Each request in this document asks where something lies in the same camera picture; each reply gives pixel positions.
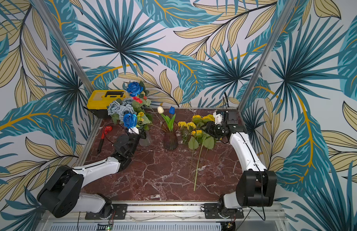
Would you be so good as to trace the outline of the tall yellow blossom stem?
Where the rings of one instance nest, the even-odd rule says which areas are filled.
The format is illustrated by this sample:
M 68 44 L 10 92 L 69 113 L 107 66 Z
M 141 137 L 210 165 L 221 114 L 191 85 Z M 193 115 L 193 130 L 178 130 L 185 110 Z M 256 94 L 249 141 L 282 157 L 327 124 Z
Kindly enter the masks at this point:
M 214 119 L 214 116 L 213 115 L 210 115 L 210 114 L 208 114 L 208 115 L 206 115 L 206 116 L 203 116 L 203 122 L 201 122 L 201 123 L 198 123 L 197 125 L 196 125 L 196 127 L 197 127 L 197 130 L 204 130 L 205 129 L 205 126 L 209 123 L 209 122 L 214 122 L 215 121 L 215 119 Z M 195 178 L 194 178 L 194 191 L 196 191 L 197 190 L 197 177 L 198 177 L 198 171 L 199 171 L 199 165 L 200 165 L 200 163 L 201 163 L 201 156 L 202 156 L 202 151 L 203 151 L 203 149 L 204 149 L 205 147 L 201 144 L 200 145 L 200 150 L 199 150 L 199 156 L 198 156 L 198 161 L 197 161 L 197 165 L 196 165 L 196 170 L 195 170 Z

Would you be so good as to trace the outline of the tall sunflower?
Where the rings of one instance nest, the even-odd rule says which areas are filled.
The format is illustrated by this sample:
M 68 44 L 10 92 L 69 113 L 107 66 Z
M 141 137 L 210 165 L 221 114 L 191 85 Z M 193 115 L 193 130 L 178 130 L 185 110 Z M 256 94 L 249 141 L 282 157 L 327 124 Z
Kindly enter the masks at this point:
M 193 115 L 192 122 L 197 125 L 198 123 L 203 122 L 203 117 L 200 115 Z

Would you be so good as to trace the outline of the yellow carnation vase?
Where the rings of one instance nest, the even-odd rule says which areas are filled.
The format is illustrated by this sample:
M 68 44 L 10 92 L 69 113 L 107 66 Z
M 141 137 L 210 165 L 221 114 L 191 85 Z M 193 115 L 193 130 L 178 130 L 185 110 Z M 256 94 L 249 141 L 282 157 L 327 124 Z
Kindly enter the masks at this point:
M 187 132 L 188 132 L 188 126 L 187 123 L 185 121 L 180 121 L 178 123 L 178 127 L 179 127 L 179 132 L 180 132 L 180 137 L 181 137 L 181 141 L 183 144 L 186 143 L 187 141 Z
M 187 129 L 188 130 L 196 130 L 196 124 L 195 123 L 193 123 L 193 122 L 189 122 L 189 123 L 187 123 L 186 124 L 186 127 L 187 127 Z

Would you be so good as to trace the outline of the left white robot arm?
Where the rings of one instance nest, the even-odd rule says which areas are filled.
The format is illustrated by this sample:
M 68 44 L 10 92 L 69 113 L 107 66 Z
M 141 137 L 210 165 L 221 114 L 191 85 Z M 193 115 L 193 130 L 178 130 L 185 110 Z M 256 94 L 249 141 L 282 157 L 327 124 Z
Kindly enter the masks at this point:
M 83 187 L 105 176 L 125 170 L 141 139 L 137 128 L 128 129 L 118 137 L 115 152 L 108 158 L 85 166 L 60 166 L 37 195 L 37 201 L 54 217 L 61 218 L 71 212 L 87 212 L 110 219 L 115 209 L 107 197 L 82 193 Z

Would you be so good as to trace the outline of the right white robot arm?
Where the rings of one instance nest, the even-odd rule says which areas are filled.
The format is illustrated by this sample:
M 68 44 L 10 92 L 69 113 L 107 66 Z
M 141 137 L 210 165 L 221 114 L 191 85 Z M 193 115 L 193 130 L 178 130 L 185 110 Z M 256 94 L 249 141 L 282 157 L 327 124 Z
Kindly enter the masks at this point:
M 222 110 L 214 112 L 212 116 L 214 121 L 207 122 L 205 132 L 217 140 L 226 138 L 235 150 L 242 169 L 235 191 L 220 197 L 219 215 L 226 218 L 243 208 L 272 206 L 277 175 L 260 161 L 246 128 L 238 124 L 237 113 Z

